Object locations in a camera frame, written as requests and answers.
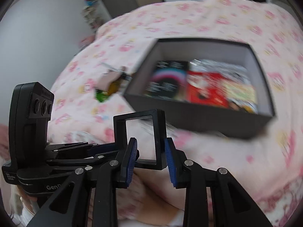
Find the pastel sticker card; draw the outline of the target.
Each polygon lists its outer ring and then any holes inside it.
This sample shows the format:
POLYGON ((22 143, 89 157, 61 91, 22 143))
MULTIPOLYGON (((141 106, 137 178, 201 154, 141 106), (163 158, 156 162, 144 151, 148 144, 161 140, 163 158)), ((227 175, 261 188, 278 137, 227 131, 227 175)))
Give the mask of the pastel sticker card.
POLYGON ((255 114, 258 112, 256 91, 253 86, 230 80, 224 80, 222 86, 230 109, 255 114))

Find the black square display frame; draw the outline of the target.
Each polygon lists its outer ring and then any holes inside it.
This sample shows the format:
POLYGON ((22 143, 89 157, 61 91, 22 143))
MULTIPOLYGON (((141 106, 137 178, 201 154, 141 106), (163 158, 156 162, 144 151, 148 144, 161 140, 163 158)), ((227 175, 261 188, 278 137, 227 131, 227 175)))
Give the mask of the black square display frame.
POLYGON ((125 150, 132 138, 137 139, 135 167, 161 171, 166 168, 165 112, 154 109, 113 117, 115 148, 125 150))

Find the red snack packet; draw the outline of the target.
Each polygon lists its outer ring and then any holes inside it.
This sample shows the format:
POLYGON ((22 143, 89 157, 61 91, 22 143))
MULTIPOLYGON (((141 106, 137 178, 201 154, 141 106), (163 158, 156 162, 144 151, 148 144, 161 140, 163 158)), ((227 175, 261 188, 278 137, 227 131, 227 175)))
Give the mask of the red snack packet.
POLYGON ((227 108, 223 76, 216 72, 194 72, 187 74, 186 100, 189 103, 227 108))

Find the green corn snack bag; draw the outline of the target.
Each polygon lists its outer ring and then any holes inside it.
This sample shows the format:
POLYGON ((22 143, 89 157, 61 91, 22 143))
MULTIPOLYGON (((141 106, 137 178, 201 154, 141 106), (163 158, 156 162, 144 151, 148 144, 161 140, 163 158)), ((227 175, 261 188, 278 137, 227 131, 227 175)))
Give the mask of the green corn snack bag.
POLYGON ((123 81, 123 78, 122 78, 122 76, 120 76, 119 79, 117 79, 110 85, 109 90, 107 92, 97 90, 96 88, 94 88, 95 89, 95 99, 97 99, 101 103, 105 102, 113 94, 115 94, 119 91, 122 81, 123 81))

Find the pink cartoon print blanket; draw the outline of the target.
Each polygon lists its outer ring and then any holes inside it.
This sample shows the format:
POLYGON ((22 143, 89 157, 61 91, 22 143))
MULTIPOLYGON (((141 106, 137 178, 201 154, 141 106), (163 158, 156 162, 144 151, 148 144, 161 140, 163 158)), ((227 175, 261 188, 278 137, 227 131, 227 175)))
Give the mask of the pink cartoon print blanket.
POLYGON ((115 115, 131 112, 121 95, 100 103, 94 86, 109 67, 133 73, 156 38, 209 37, 249 43, 273 96, 274 119, 252 140, 170 129, 177 148, 201 166, 227 168, 273 226, 302 199, 302 30, 287 10, 247 0, 150 4, 99 27, 92 44, 54 82, 48 140, 112 142, 115 115))

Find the black cardboard box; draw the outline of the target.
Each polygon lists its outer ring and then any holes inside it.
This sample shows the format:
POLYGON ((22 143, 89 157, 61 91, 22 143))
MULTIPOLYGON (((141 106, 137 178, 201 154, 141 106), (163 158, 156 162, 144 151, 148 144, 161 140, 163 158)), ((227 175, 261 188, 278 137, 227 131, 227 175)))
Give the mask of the black cardboard box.
POLYGON ((157 39, 123 96, 135 111, 163 110, 176 128, 243 139, 276 115, 252 47, 228 40, 157 39))

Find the silver glitter pouch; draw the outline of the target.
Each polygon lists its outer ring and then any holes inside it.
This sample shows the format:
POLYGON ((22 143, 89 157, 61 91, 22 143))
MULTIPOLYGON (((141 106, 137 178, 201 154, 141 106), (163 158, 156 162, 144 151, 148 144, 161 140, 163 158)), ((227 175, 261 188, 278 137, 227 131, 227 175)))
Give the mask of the silver glitter pouch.
POLYGON ((189 63, 190 70, 194 72, 227 72, 227 73, 238 73, 247 74, 247 69, 240 65, 224 63, 220 61, 213 61, 210 59, 193 59, 189 63))

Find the black rainbow packet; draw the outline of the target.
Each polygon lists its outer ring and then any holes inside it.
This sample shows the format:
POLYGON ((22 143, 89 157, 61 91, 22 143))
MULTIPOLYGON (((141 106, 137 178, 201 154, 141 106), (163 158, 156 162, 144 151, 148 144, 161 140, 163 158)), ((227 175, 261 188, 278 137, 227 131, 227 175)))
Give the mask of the black rainbow packet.
POLYGON ((188 61, 158 61, 144 95, 167 100, 185 100, 188 61))

